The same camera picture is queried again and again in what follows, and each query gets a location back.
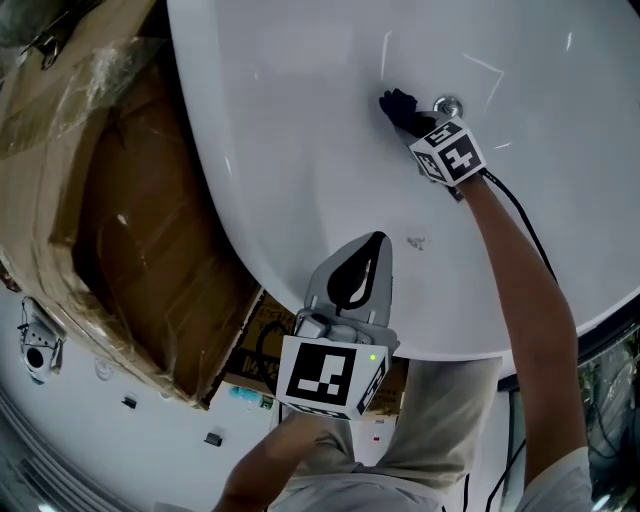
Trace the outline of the metal bathtub drain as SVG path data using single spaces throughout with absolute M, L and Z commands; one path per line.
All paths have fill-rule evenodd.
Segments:
M 464 105 L 455 95 L 442 95 L 434 101 L 433 112 L 438 119 L 463 118 Z

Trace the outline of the white bathtub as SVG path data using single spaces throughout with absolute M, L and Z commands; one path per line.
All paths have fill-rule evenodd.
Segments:
M 236 252 L 298 310 L 317 266 L 393 244 L 390 325 L 423 360 L 508 350 L 468 207 L 381 111 L 457 98 L 585 333 L 640 295 L 640 14 L 629 0 L 167 0 L 198 154 Z

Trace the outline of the small printed cardboard box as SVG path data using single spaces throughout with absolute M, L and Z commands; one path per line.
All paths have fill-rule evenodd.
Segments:
M 233 386 L 275 396 L 283 337 L 292 330 L 294 314 L 262 290 L 245 319 L 229 356 L 223 380 Z M 397 416 L 401 411 L 409 361 L 392 360 L 364 416 Z

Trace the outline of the metal faucet fitting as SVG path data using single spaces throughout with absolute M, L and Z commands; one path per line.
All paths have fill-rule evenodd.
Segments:
M 36 49 L 43 56 L 41 70 L 48 70 L 57 60 L 69 38 L 69 31 L 64 28 L 48 28 L 36 36 L 21 52 L 26 54 Z

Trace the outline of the person's right forearm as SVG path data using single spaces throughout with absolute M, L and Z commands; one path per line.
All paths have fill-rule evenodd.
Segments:
M 496 281 L 524 406 L 526 478 L 586 445 L 578 339 L 558 284 L 480 177 L 459 187 Z

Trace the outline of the person's beige trousers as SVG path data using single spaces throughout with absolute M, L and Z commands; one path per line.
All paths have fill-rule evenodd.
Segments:
M 296 419 L 318 422 L 320 434 L 286 487 L 300 488 L 330 477 L 381 475 L 449 490 L 472 468 L 501 366 L 499 358 L 412 361 L 392 439 L 373 466 L 355 460 L 347 421 L 295 412 Z

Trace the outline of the dark blue cleaning cloth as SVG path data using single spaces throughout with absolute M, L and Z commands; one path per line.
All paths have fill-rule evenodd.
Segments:
M 414 138 L 422 138 L 436 128 L 436 120 L 417 110 L 417 100 L 396 88 L 386 90 L 379 106 L 393 126 Z

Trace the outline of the person's white shirt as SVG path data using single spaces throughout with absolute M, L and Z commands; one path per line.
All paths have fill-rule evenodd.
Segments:
M 587 449 L 565 455 L 526 487 L 515 512 L 593 512 Z M 442 512 L 444 494 L 422 484 L 374 473 L 300 477 L 270 512 Z

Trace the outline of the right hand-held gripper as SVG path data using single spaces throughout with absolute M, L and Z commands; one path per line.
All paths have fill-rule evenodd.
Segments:
M 454 189 L 486 168 L 486 160 L 462 118 L 439 111 L 422 111 L 421 118 L 434 130 L 420 139 L 400 127 L 394 130 L 423 176 Z

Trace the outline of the black framed window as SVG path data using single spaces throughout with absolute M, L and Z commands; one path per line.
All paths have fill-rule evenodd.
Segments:
M 594 512 L 640 512 L 640 325 L 579 369 Z

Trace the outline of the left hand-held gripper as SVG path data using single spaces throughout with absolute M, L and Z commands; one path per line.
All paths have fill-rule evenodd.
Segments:
M 294 333 L 283 338 L 279 402 L 341 420 L 399 413 L 401 362 L 393 359 L 399 342 L 386 328 L 392 271 L 392 244 L 383 232 L 352 240 L 314 271 L 304 299 L 309 310 L 298 313 Z

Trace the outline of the person's left forearm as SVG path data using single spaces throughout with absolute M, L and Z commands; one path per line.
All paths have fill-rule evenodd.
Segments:
M 288 410 L 236 464 L 212 512 L 322 512 L 359 467 L 348 422 Z

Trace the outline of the large taped cardboard box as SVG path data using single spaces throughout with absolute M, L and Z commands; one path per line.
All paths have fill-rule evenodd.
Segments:
M 208 407 L 258 293 L 191 136 L 166 0 L 102 0 L 0 75 L 0 262 L 75 341 Z

